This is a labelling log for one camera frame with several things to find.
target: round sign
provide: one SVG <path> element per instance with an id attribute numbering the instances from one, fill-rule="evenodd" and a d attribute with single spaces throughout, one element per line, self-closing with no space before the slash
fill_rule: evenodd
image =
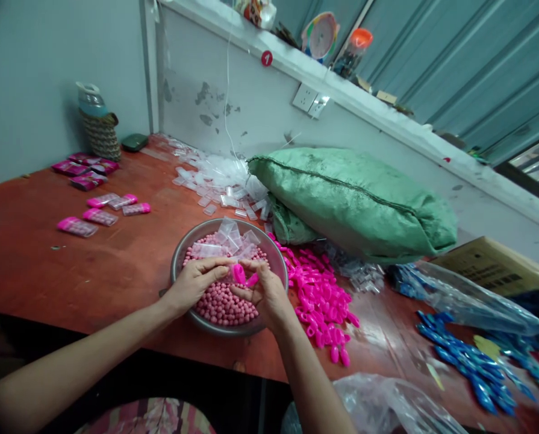
<path id="1" fill-rule="evenodd" d="M 261 63 L 263 66 L 271 66 L 271 62 L 273 62 L 273 54 L 271 51 L 265 50 L 261 55 Z"/>

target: stainless steel bowl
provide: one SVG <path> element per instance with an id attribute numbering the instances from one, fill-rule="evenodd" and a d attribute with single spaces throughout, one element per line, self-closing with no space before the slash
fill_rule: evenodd
<path id="1" fill-rule="evenodd" d="M 237 227 L 239 228 L 239 232 L 241 234 L 244 234 L 248 230 L 252 230 L 255 235 L 257 235 L 257 238 L 261 240 L 259 247 L 265 253 L 267 253 L 267 260 L 271 266 L 271 271 L 279 276 L 281 282 L 283 283 L 283 287 L 287 292 L 287 267 L 285 266 L 285 262 L 283 261 L 283 257 L 281 256 L 281 252 L 277 246 L 273 243 L 273 241 L 271 241 L 271 238 L 269 238 L 265 232 L 259 228 L 242 220 L 234 220 L 237 222 Z M 174 282 L 181 272 L 187 249 L 205 235 L 209 235 L 210 233 L 218 230 L 221 226 L 221 221 L 222 219 L 213 219 L 203 222 L 200 225 L 195 226 L 183 237 L 177 246 L 177 249 L 175 249 L 175 254 L 173 255 L 173 260 L 171 262 L 171 281 Z M 187 314 L 195 322 L 195 324 L 197 324 L 197 326 L 203 330 L 206 330 L 214 335 L 226 336 L 228 338 L 251 336 L 265 329 L 265 324 L 263 324 L 260 316 L 247 324 L 224 327 L 222 325 L 213 324 L 212 322 L 207 321 L 205 318 L 199 316 L 193 309 L 190 309 Z"/>

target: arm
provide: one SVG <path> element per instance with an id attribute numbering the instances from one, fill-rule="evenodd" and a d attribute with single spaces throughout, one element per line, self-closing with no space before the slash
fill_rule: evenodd
<path id="1" fill-rule="evenodd" d="M 253 291 L 235 286 L 231 290 L 256 306 L 266 326 L 275 335 L 303 431 L 316 434 L 356 433 L 349 414 L 299 324 L 279 277 L 269 271 L 267 265 L 251 261 L 241 261 L 241 264 L 256 271 L 259 282 Z"/>
<path id="2" fill-rule="evenodd" d="M 214 281 L 227 258 L 192 261 L 157 303 L 61 348 L 0 380 L 0 428 L 34 433 L 70 406 L 147 338 L 183 315 Z"/>

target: white wall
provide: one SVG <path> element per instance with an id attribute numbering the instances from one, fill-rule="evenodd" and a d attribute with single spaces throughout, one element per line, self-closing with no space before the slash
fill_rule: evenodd
<path id="1" fill-rule="evenodd" d="M 149 133 L 138 0 L 0 0 L 0 182 L 86 149 L 76 81 Z"/>
<path id="2" fill-rule="evenodd" d="M 231 143 L 223 123 L 227 41 L 165 7 L 163 18 L 161 130 L 200 149 L 229 155 Z M 538 224 L 339 105 L 328 105 L 318 121 L 310 119 L 290 105 L 299 85 L 296 80 L 264 68 L 259 58 L 233 45 L 229 81 L 227 124 L 237 154 L 269 152 L 286 143 L 284 136 L 298 133 L 296 146 L 368 152 L 449 200 L 460 221 L 461 243 L 487 235 L 539 263 Z"/>

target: red table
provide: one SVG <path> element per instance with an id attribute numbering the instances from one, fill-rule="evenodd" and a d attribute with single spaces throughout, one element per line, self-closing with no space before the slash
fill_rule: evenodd
<path id="1" fill-rule="evenodd" d="M 124 154 L 122 168 L 110 176 L 109 183 L 87 193 L 49 169 L 0 184 L 0 313 L 89 334 L 156 301 L 158 291 L 170 285 L 170 261 L 177 243 L 210 218 L 197 205 L 194 192 L 172 184 L 178 162 L 169 151 L 167 145 L 153 141 L 147 150 L 151 155 Z M 63 218 L 82 215 L 86 199 L 107 192 L 133 193 L 149 202 L 153 211 L 121 218 L 88 239 L 55 229 Z M 212 218 L 223 215 L 234 216 L 231 210 L 219 208 Z M 296 295 L 290 298 L 297 305 Z M 358 371 L 401 377 L 424 390 L 461 424 L 482 424 L 503 433 L 539 432 L 539 388 L 531 385 L 538 398 L 534 403 L 511 386 L 520 402 L 517 418 L 487 414 L 475 402 L 468 381 L 438 362 L 432 344 L 416 332 L 418 309 L 431 311 L 390 288 L 381 294 L 356 295 L 351 310 L 359 316 L 361 327 L 349 327 L 351 366 L 333 365 L 325 349 L 316 349 L 329 378 Z M 472 341 L 471 330 L 454 326 L 453 331 Z M 147 348 L 287 381 L 277 344 L 267 330 L 251 338 L 225 339 L 181 318 Z M 444 391 L 429 365 L 435 366 Z M 517 371 L 529 382 L 524 371 Z"/>

